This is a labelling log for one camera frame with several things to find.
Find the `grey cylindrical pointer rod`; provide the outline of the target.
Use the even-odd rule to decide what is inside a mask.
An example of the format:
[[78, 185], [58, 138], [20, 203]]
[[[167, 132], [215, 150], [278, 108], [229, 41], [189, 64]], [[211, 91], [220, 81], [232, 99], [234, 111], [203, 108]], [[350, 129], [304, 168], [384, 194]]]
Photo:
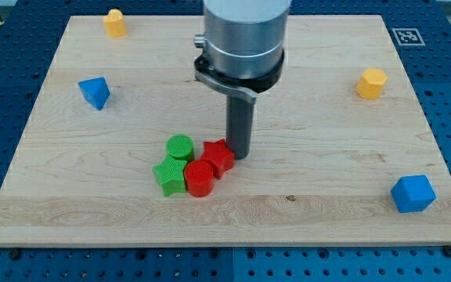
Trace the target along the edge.
[[254, 104], [240, 98], [226, 100], [226, 145], [236, 160], [244, 159], [250, 152]]

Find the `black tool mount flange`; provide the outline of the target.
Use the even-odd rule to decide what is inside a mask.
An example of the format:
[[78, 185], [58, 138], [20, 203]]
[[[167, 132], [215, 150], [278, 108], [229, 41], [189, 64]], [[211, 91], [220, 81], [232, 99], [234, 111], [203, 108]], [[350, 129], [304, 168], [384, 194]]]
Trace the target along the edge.
[[280, 60], [270, 72], [256, 78], [240, 79], [217, 72], [202, 53], [194, 60], [195, 79], [216, 92], [255, 104], [259, 93], [272, 88], [279, 81], [284, 58], [282, 51]]

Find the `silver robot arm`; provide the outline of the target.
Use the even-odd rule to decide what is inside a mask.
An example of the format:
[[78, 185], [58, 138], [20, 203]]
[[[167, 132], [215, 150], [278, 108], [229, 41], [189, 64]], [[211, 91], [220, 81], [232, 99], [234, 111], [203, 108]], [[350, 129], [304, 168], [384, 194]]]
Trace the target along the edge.
[[291, 0], [205, 0], [202, 53], [195, 78], [226, 95], [226, 145], [237, 160], [250, 152], [258, 94], [280, 79]]

